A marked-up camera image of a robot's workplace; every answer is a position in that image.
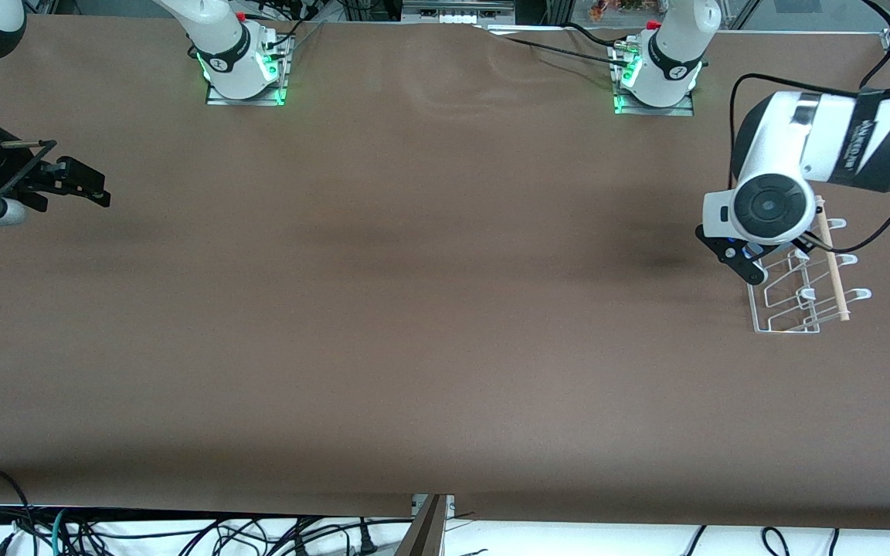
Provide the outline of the red orange leafy object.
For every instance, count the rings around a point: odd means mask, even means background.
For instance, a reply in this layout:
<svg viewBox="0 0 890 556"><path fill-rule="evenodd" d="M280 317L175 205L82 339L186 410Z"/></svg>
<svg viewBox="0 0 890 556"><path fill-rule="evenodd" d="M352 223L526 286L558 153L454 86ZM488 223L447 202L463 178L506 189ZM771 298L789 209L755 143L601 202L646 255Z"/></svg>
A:
<svg viewBox="0 0 890 556"><path fill-rule="evenodd" d="M591 22L653 20L670 7L670 0L591 0L586 14Z"/></svg>

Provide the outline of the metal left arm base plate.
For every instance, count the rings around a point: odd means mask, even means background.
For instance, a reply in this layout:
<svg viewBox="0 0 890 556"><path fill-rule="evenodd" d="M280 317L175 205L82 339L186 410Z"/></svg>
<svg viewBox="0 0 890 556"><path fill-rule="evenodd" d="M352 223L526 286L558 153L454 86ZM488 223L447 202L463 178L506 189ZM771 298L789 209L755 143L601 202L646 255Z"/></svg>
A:
<svg viewBox="0 0 890 556"><path fill-rule="evenodd" d="M690 117L695 113L692 89L695 74L670 81L653 63L645 61L636 43L618 41L606 53L613 61L610 77L613 108L618 115ZM622 61L622 66L614 63Z"/></svg>

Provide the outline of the aluminium frame with sockets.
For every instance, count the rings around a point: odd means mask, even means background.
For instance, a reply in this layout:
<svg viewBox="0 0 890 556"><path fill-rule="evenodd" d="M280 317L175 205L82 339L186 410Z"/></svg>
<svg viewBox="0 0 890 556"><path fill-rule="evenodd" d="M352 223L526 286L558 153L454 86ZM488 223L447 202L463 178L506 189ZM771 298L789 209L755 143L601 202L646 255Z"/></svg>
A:
<svg viewBox="0 0 890 556"><path fill-rule="evenodd" d="M515 0L402 0L400 21L515 25Z"/></svg>

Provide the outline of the metal table frame bracket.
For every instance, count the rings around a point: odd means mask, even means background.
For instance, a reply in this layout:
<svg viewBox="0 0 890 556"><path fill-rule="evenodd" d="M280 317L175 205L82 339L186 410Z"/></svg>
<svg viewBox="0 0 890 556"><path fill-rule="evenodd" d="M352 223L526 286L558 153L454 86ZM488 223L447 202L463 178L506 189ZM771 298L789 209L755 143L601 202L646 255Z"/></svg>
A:
<svg viewBox="0 0 890 556"><path fill-rule="evenodd" d="M454 496L416 493L411 513L413 520L393 556L443 556L446 521L455 515Z"/></svg>

